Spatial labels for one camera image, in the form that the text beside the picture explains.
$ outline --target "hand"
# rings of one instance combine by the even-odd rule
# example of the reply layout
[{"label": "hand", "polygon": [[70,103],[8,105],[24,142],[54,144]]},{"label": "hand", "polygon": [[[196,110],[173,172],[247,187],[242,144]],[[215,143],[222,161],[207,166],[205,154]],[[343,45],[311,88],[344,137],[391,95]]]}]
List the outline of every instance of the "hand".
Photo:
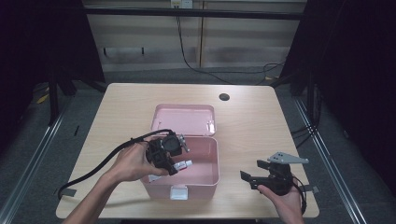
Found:
[{"label": "hand", "polygon": [[148,143],[133,144],[120,151],[113,166],[106,172],[115,181],[135,181],[145,175],[169,175],[164,169],[158,169],[146,159]]},{"label": "hand", "polygon": [[260,193],[267,197],[274,204],[280,219],[288,224],[304,223],[301,212],[301,198],[297,188],[292,187],[290,192],[283,196],[278,196],[263,185],[257,187]]}]

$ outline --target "forearm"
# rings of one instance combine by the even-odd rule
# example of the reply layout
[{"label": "forearm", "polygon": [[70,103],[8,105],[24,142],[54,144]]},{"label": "forearm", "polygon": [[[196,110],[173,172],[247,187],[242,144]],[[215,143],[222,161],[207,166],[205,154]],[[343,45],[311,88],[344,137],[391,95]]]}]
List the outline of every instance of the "forearm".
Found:
[{"label": "forearm", "polygon": [[113,176],[102,175],[84,200],[64,220],[64,223],[94,223],[118,184]]}]

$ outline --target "person's left hand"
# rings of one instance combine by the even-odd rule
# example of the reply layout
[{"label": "person's left hand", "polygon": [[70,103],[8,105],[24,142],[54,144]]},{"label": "person's left hand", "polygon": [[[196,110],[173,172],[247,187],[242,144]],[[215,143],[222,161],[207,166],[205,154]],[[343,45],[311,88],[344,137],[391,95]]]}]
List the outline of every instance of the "person's left hand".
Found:
[{"label": "person's left hand", "polygon": [[120,183],[135,181],[145,175],[169,175],[165,169],[156,168],[146,159],[147,142],[136,143],[120,151],[107,173]]}]

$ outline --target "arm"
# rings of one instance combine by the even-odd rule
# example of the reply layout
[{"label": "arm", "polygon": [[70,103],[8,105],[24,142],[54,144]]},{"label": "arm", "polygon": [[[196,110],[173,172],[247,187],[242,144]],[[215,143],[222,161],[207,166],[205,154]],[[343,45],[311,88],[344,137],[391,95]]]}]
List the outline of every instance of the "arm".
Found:
[{"label": "arm", "polygon": [[263,185],[259,185],[257,189],[271,200],[283,222],[287,224],[304,224],[300,193],[295,187],[292,187],[290,192],[283,196],[276,195]]},{"label": "arm", "polygon": [[145,175],[168,175],[166,170],[155,168],[147,161],[146,148],[147,144],[141,143],[122,150],[111,168],[99,178],[64,223],[94,223],[113,190],[123,181],[135,181]]}]

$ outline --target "light wood surface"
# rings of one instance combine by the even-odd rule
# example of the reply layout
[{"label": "light wood surface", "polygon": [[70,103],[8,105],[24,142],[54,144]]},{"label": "light wood surface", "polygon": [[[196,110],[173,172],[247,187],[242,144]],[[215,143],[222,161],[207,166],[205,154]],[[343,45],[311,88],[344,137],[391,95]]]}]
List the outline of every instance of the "light wood surface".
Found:
[{"label": "light wood surface", "polygon": [[[227,93],[229,101],[219,95]],[[150,132],[159,104],[212,105],[215,108],[219,144],[219,183],[211,200],[151,200],[140,181],[120,184],[101,217],[120,218],[264,218],[277,217],[272,203],[240,178],[243,170],[268,176],[256,166],[278,151],[298,156],[275,91],[270,87],[177,84],[111,84],[104,96],[78,157],[70,180],[87,174],[110,151],[131,137]],[[73,189],[75,197],[63,196],[56,211],[66,217],[92,188],[97,175]],[[309,184],[301,164],[292,172]],[[318,206],[307,194],[305,217],[316,217]]]}]

